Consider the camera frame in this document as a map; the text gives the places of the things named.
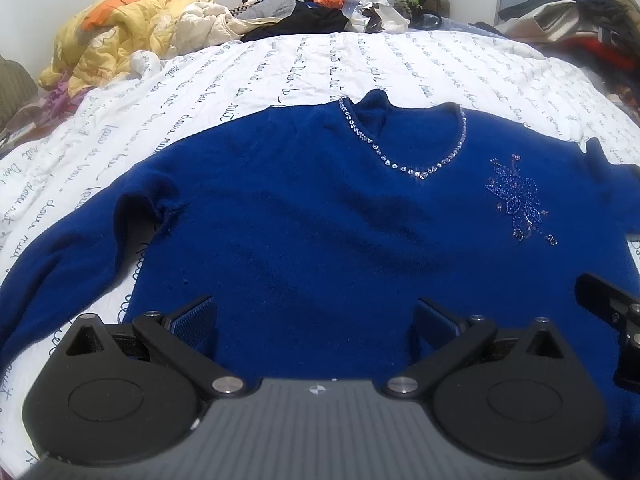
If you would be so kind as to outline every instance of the pile of clothes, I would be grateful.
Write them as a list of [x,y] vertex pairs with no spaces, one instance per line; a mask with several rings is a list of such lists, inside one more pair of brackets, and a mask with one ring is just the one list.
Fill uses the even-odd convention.
[[250,3],[245,0],[243,12],[233,13],[213,0],[99,0],[60,28],[51,64],[39,83],[53,90],[68,80],[74,97],[127,75],[130,56],[137,50],[171,59],[230,40],[335,32],[346,24],[339,9],[311,0]]
[[171,59],[231,40],[342,32],[344,0],[98,0],[63,25],[37,89],[26,70],[0,57],[0,158],[42,138],[78,109],[85,94],[130,72],[131,55]]
[[585,71],[640,124],[640,7],[635,0],[528,0],[500,10],[496,26]]

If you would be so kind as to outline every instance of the white cloth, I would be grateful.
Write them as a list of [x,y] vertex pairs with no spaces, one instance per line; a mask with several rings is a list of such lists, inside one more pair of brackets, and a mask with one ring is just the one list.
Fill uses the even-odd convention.
[[171,59],[208,46],[239,40],[254,28],[278,23],[280,18],[240,20],[229,9],[214,2],[193,2],[184,9],[164,57]]
[[543,4],[520,18],[511,18],[495,26],[508,38],[527,43],[553,43],[571,34],[580,22],[574,0]]
[[[91,91],[49,137],[0,160],[0,282],[39,233],[135,163],[268,106],[341,96],[359,101],[380,88],[396,106],[458,102],[583,149],[588,138],[598,137],[611,162],[640,163],[640,129],[581,70],[510,40],[447,31],[281,36],[227,43],[169,62],[137,52],[131,67],[140,78]],[[105,323],[122,320],[152,235],[142,229],[130,236],[119,277],[88,307]],[[630,248],[640,265],[640,242]],[[14,477],[36,455],[22,424],[22,402],[69,321],[26,348],[2,378],[0,462]]]

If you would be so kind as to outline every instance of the white bedsheet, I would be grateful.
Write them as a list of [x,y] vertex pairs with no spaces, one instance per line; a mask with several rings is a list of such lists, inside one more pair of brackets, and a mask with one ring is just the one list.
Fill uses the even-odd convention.
[[[137,53],[132,65],[140,78],[90,92],[49,137],[0,160],[0,283],[38,234],[135,163],[270,105],[345,95],[358,101],[381,88],[397,106],[454,101],[583,149],[598,137],[611,162],[640,164],[640,129],[580,70],[508,40],[444,31],[286,36],[227,43],[165,66],[153,54]],[[131,237],[119,279],[88,307],[104,322],[122,320],[152,234],[147,228]],[[640,269],[640,242],[630,240],[630,249]],[[25,349],[2,378],[0,464],[13,476],[37,460],[22,425],[22,402],[71,321]]]

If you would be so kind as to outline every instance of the ribbed plastic surface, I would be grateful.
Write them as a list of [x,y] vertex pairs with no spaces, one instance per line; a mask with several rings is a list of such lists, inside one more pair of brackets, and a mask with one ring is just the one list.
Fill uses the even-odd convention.
[[369,381],[265,380],[217,400],[194,432],[154,459],[91,469],[44,460],[28,480],[605,480],[586,462],[500,469],[446,441],[414,402]]
[[198,306],[189,310],[177,319],[174,319],[169,327],[169,332],[196,348],[216,324],[218,311],[213,298],[203,301]]
[[433,349],[441,348],[460,335],[460,327],[431,305],[423,300],[418,300],[417,304],[420,306],[419,314],[416,315],[418,332]]

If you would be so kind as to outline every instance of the blue sweater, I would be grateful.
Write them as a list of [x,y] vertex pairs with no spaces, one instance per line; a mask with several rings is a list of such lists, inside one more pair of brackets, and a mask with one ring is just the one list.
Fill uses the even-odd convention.
[[363,139],[337,102],[268,108],[165,148],[41,234],[0,289],[0,366],[108,288],[127,218],[143,214],[161,227],[127,320],[212,294],[214,357],[240,376],[380,381],[410,364],[419,296],[503,327],[549,316],[606,396],[597,460],[628,472],[640,397],[613,385],[614,333],[574,281],[595,272],[640,293],[634,170],[596,139],[584,154],[468,110],[457,156],[421,180],[408,170],[456,149],[457,108],[396,108],[382,91],[345,104]]

